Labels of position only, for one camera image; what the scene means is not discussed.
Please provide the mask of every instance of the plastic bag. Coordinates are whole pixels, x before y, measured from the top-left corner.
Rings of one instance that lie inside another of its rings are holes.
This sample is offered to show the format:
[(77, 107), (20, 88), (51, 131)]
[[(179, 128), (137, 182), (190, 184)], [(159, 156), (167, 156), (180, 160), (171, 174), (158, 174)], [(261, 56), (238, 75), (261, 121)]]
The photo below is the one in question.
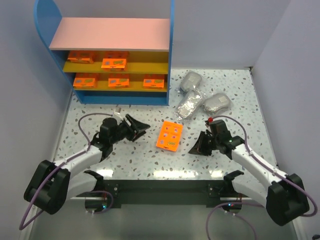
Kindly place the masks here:
[(204, 101), (203, 107), (207, 113), (216, 115), (230, 108), (231, 104), (232, 102), (226, 94), (216, 93)]
[(184, 93), (188, 93), (189, 91), (196, 89), (201, 81), (202, 76), (200, 74), (189, 71), (180, 83), (180, 88)]
[(206, 95), (203, 92), (197, 89), (190, 90), (175, 109), (178, 119), (190, 119), (205, 99)]

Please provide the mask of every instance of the gray floor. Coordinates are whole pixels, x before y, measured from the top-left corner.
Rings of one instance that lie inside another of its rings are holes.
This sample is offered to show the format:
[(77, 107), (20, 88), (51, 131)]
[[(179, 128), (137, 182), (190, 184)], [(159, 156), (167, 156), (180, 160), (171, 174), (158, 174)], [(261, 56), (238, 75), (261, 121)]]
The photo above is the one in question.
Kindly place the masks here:
[[(55, 215), (43, 213), (31, 240), (205, 240), (210, 209), (204, 206), (123, 205), (107, 213), (85, 213), (83, 200), (70, 200)], [(296, 240), (293, 225), (277, 226), (263, 208), (244, 206), (240, 214), (255, 227), (259, 240)], [(212, 240), (253, 240), (241, 219), (215, 212), (209, 222)]]

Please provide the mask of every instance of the blue shelf side panel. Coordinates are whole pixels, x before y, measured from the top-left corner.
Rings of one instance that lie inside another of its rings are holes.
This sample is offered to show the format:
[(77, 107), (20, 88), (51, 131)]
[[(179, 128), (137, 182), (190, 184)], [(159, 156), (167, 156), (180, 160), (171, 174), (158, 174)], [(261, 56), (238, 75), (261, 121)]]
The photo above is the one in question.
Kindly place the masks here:
[(168, 60), (168, 89), (166, 93), (166, 103), (169, 105), (169, 95), (170, 95), (170, 80), (171, 80), (171, 61), (172, 61), (172, 48), (174, 42), (174, 25), (175, 25), (175, 0), (171, 0), (170, 7), (170, 45), (169, 45), (169, 60)]
[(84, 104), (167, 106), (166, 92), (81, 91)]
[[(45, 48), (48, 50), (49, 54), (54, 59), (55, 63), (57, 64), (62, 75), (69, 83), (70, 87), (73, 89), (73, 80), (75, 74), (65, 74), (63, 72), (63, 67), (67, 59), (66, 54), (68, 54), (68, 52), (59, 50), (51, 51), (49, 49), (51, 41), (54, 38), (60, 21), (62, 19), (62, 15), (60, 13), (59, 8), (53, 0), (36, 0), (33, 7), (33, 18), (35, 28), (38, 32), (41, 41), (43, 42)], [(81, 95), (81, 93), (77, 92), (75, 92), (75, 95), (78, 97), (80, 101), (84, 97), (83, 95)]]

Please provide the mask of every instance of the terrazzo surface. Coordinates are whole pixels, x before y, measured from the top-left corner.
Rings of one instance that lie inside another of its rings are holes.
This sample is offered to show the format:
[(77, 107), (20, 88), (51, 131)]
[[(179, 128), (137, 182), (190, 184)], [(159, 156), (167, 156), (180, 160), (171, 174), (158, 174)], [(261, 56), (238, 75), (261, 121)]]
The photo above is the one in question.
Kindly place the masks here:
[[(206, 94), (225, 93), (232, 100), (232, 106), (223, 114), (240, 121), (247, 130), (249, 145), (257, 154), (273, 166), (276, 165), (271, 144), (268, 139), (258, 99), (248, 70), (197, 70), (203, 76), (199, 89)], [(121, 141), (113, 146), (110, 156), (90, 167), (114, 180), (219, 180), (235, 170), (245, 173), (246, 182), (256, 185), (257, 180), (241, 165), (229, 160), (220, 153), (212, 156), (188, 154), (195, 144), (200, 131), (205, 131), (204, 120), (208, 115), (202, 110), (192, 120), (178, 120), (175, 109), (183, 96), (176, 91), (188, 70), (172, 69), (170, 82), (169, 106), (119, 105), (121, 113), (149, 124), (150, 129), (137, 142)], [(110, 113), (116, 105), (83, 105), (72, 96), (64, 130), (55, 159), (63, 159), (80, 151), (86, 140), (78, 129), (78, 119), (90, 113)], [(99, 130), (103, 116), (90, 116), (81, 123), (91, 139)], [(240, 127), (229, 119), (225, 120), (231, 134), (243, 137)], [(183, 132), (177, 152), (170, 152), (156, 147), (160, 129), (164, 121), (183, 124)]]

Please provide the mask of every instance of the orange box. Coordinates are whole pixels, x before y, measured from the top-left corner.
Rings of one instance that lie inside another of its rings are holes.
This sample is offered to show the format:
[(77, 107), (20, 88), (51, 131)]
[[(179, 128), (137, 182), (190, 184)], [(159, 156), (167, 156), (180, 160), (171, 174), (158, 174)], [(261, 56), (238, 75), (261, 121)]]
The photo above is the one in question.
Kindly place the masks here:
[(70, 51), (68, 60), (78, 64), (93, 64), (94, 55), (95, 53), (93, 51)]
[(147, 89), (164, 89), (165, 75), (164, 74), (146, 74), (143, 78), (143, 87)]
[(176, 152), (183, 128), (184, 126), (182, 124), (164, 121), (156, 146), (158, 148)]
[(108, 78), (108, 87), (110, 88), (128, 88), (129, 74), (110, 73)]
[(98, 73), (77, 73), (73, 82), (73, 87), (77, 89), (96, 88)]
[(127, 51), (107, 51), (102, 59), (101, 68), (106, 71), (126, 71), (128, 56)]

